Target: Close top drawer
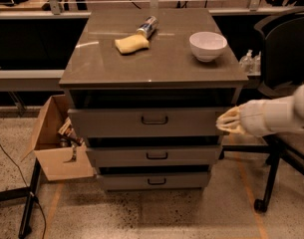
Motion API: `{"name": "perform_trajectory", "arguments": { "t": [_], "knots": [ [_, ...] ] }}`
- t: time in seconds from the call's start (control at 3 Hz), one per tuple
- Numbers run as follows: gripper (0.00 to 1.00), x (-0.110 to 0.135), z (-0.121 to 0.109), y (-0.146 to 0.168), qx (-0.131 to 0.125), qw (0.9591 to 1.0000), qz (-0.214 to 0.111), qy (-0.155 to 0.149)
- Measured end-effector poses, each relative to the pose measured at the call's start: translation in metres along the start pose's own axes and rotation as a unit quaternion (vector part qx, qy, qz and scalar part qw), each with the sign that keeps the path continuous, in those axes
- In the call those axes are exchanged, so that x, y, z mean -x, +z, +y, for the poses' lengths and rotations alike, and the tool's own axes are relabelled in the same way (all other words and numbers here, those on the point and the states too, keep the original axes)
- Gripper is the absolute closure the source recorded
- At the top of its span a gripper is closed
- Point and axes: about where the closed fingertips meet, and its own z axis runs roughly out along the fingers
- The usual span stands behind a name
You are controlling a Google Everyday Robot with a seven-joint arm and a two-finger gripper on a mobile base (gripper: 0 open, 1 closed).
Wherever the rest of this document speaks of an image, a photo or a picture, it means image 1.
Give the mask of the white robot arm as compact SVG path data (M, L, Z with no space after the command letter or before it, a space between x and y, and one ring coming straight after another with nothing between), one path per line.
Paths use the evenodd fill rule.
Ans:
M216 121L220 130L265 136L280 132L304 133L304 85L291 96L251 100L229 109Z

